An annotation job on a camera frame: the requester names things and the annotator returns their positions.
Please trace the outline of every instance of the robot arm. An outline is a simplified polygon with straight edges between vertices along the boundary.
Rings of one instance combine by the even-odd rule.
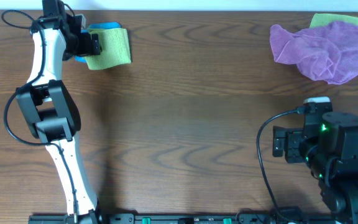
[[[72,214],[76,223],[77,215],[96,211],[98,198],[88,181],[81,158],[78,144],[80,114],[61,81],[62,62],[74,55],[99,55],[100,46],[97,35],[81,33],[81,28],[85,26],[84,16],[66,14],[64,3],[59,0],[43,0],[42,4],[44,16],[34,21],[40,26],[33,24],[31,28],[35,51],[32,72],[27,82],[39,74],[43,53],[44,70],[42,76],[20,91],[16,98],[33,137],[39,138],[41,142],[55,143],[63,151],[60,152],[54,145],[46,146],[63,185],[67,213]],[[45,52],[39,27],[44,34]],[[47,101],[53,103],[53,108],[37,109],[37,106]]]
[[[304,162],[319,179],[333,219],[358,223],[358,116],[334,112],[329,98],[304,101],[303,128],[273,128],[273,156]]]

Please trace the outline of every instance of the wood grain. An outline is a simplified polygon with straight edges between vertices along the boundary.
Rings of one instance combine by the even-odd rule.
[[[327,85],[273,62],[270,26],[295,32],[308,27],[313,13],[78,13],[92,23],[119,21],[131,42],[130,65],[90,71],[73,60],[63,64],[65,85],[81,113],[85,166],[107,212],[268,210],[272,203],[255,150],[259,126],[311,96],[328,95],[335,110],[358,114],[358,77]],[[47,151],[19,144],[2,122],[7,99],[29,77],[33,52],[26,30],[0,20],[0,223],[25,223],[32,213],[66,209]],[[296,127],[302,119],[289,116],[274,124]],[[16,103],[9,123],[33,141]],[[271,140],[269,126],[262,150],[279,205],[326,212],[309,170],[273,158]]]

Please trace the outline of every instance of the purple fabric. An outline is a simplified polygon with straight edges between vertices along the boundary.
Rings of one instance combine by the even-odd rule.
[[[296,64],[310,79],[343,84],[358,75],[358,26],[335,21],[292,34],[280,25],[270,28],[274,61]]]

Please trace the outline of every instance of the green connector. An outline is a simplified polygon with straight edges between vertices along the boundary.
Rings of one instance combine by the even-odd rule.
[[[151,224],[152,223],[152,219],[151,218],[143,218],[142,219],[142,224]]]
[[[231,224],[231,218],[224,218],[223,224]]]

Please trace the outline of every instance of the yellow-green cloth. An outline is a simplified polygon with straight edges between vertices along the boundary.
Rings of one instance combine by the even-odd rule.
[[[358,26],[358,17],[328,13],[316,13],[311,20],[309,28],[326,26],[334,21],[348,22]]]
[[[126,29],[89,29],[90,34],[99,35],[102,51],[100,55],[84,57],[90,70],[102,70],[116,65],[131,63],[128,32]]]

